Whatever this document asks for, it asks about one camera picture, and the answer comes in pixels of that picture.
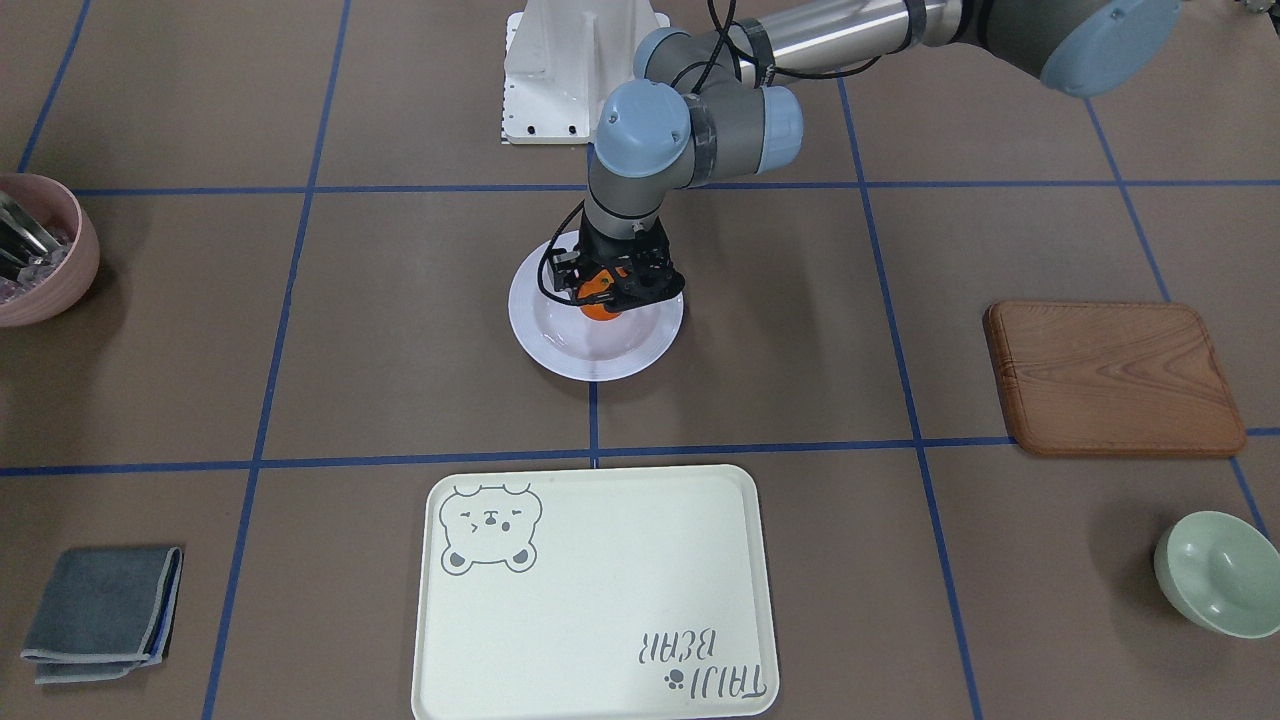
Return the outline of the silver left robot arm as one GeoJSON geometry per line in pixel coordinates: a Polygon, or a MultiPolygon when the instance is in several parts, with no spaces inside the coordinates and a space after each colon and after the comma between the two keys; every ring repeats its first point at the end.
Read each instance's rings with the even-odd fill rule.
{"type": "Polygon", "coordinates": [[[1179,1],[812,1],[713,28],[659,28],[603,102],[571,247],[553,234],[532,282],[554,304],[612,318],[685,287],[666,195],[786,167],[803,146],[788,83],[842,79],[927,46],[966,44],[1073,97],[1106,94],[1169,41],[1179,1]]]}

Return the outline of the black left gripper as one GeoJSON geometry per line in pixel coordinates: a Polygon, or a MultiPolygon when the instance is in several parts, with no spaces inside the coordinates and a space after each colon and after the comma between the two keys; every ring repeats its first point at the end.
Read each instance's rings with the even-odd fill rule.
{"type": "Polygon", "coordinates": [[[550,255],[548,299],[559,305],[586,305],[580,290],[598,272],[611,278],[605,310],[630,311],[660,304],[681,295],[685,275],[669,255],[669,238],[660,222],[627,237],[613,237],[591,222],[579,224],[581,255],[550,255]]]}

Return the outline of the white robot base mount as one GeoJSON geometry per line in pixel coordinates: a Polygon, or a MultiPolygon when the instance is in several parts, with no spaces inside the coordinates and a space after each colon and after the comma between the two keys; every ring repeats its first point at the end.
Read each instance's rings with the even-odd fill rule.
{"type": "Polygon", "coordinates": [[[529,1],[506,24],[500,137],[586,145],[605,97],[634,78],[634,55],[669,18],[649,1],[529,1]]]}

